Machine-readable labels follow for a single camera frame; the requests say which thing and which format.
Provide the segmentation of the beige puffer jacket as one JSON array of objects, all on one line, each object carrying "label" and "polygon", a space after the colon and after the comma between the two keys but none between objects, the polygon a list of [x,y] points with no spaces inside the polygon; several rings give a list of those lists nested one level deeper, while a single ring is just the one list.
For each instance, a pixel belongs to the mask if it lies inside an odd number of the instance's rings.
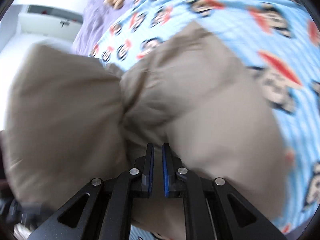
[{"label": "beige puffer jacket", "polygon": [[21,204],[60,208],[93,178],[111,179],[155,146],[152,197],[132,222],[185,239],[183,205],[163,195],[161,146],[204,178],[227,178],[265,217],[285,202],[283,141],[254,68],[196,22],[122,72],[34,45],[16,75],[4,169]]}]

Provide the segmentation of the blue striped monkey blanket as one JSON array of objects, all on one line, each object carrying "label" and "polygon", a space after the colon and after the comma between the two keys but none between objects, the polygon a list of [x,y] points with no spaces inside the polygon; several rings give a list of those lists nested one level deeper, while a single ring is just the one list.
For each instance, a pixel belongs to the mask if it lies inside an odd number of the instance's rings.
[{"label": "blue striped monkey blanket", "polygon": [[266,78],[264,96],[293,161],[274,225],[298,238],[319,206],[319,11],[312,0],[133,0],[90,55],[129,70],[193,20]]}]

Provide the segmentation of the purple bed cover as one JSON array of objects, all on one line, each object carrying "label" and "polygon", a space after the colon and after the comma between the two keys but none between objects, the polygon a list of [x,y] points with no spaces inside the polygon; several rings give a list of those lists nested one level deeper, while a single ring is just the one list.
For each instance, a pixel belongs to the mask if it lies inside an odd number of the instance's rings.
[{"label": "purple bed cover", "polygon": [[132,0],[126,0],[119,10],[104,4],[104,0],[88,0],[82,14],[83,23],[78,32],[72,51],[88,56],[108,28],[131,7]]}]

